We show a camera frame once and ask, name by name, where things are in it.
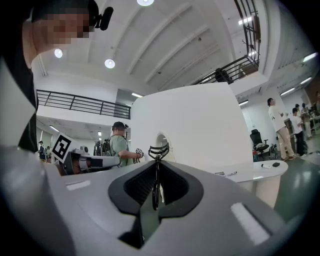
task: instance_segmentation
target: white shirt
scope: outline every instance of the white shirt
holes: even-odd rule
[[[269,107],[269,116],[276,132],[286,126],[280,114],[281,113],[276,106]]]
[[[295,134],[299,134],[302,132],[302,125],[298,126],[299,123],[302,122],[301,118],[298,116],[293,116],[290,118],[291,119],[291,123],[292,123],[292,127],[294,130]]]

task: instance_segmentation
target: black office chair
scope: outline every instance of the black office chair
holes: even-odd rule
[[[258,132],[257,129],[254,129],[254,130],[251,131],[250,138],[251,138],[251,140],[253,142],[253,148],[256,151],[259,151],[261,156],[262,156],[262,159],[265,160],[265,158],[264,158],[264,150],[266,150],[269,147],[269,145],[267,144],[267,139],[264,139],[264,143],[265,143],[264,146],[256,147],[259,143],[262,143],[260,132]]]

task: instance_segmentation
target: khaki pants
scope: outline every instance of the khaki pants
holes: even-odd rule
[[[279,139],[281,158],[285,159],[287,157],[286,150],[288,151],[289,157],[293,157],[295,153],[291,147],[290,134],[289,134],[288,128],[282,127],[280,130],[276,132],[276,135],[278,136],[278,139]]]
[[[306,131],[306,135],[308,137],[311,137],[311,128],[310,128],[310,122],[304,122],[304,126],[305,126],[305,131]]]

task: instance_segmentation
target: green t-shirt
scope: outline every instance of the green t-shirt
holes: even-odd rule
[[[112,157],[119,157],[119,152],[122,150],[129,151],[127,141],[124,137],[114,135],[110,138],[110,153]],[[125,167],[132,165],[134,161],[132,159],[121,159],[119,166]]]

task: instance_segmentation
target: ceiling light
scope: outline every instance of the ceiling light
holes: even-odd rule
[[[54,128],[52,125],[50,125],[50,127],[51,127],[52,129],[54,129],[56,132],[59,132],[59,130],[56,129],[56,128]]]
[[[285,94],[287,94],[287,93],[290,93],[290,92],[292,92],[294,89],[295,89],[295,88],[293,87],[293,88],[291,88],[291,89],[289,89],[289,90],[286,90],[285,92],[281,93],[280,96],[285,95]]]
[[[113,59],[108,58],[105,62],[104,65],[108,68],[108,69],[113,69],[115,67],[115,62],[113,61]]]
[[[300,85],[303,85],[304,83],[308,82],[311,79],[311,77],[307,78],[306,80],[303,80]]]
[[[57,57],[57,58],[61,58],[63,53],[62,53],[62,50],[57,48],[54,50],[54,55]]]
[[[155,0],[136,0],[136,1],[141,6],[150,6],[154,3]]]
[[[255,55],[257,52],[256,51],[253,51],[253,52],[250,52],[248,55],[251,56],[251,55]]]
[[[318,55],[318,53],[317,53],[317,52],[312,53],[312,54],[310,54],[310,55],[308,55],[308,56],[304,57],[303,62],[307,62],[308,60],[311,60],[312,58],[316,57],[317,55]]]
[[[239,106],[242,106],[242,105],[244,105],[244,104],[247,104],[248,102],[249,102],[249,100],[242,101],[242,102],[239,103]]]
[[[247,23],[250,21],[252,21],[252,17],[245,18],[244,20],[239,20],[238,23],[239,23],[239,25],[241,25],[243,23]]]
[[[142,98],[143,96],[139,95],[139,94],[136,94],[136,93],[132,93],[133,96],[136,96],[138,98]]]

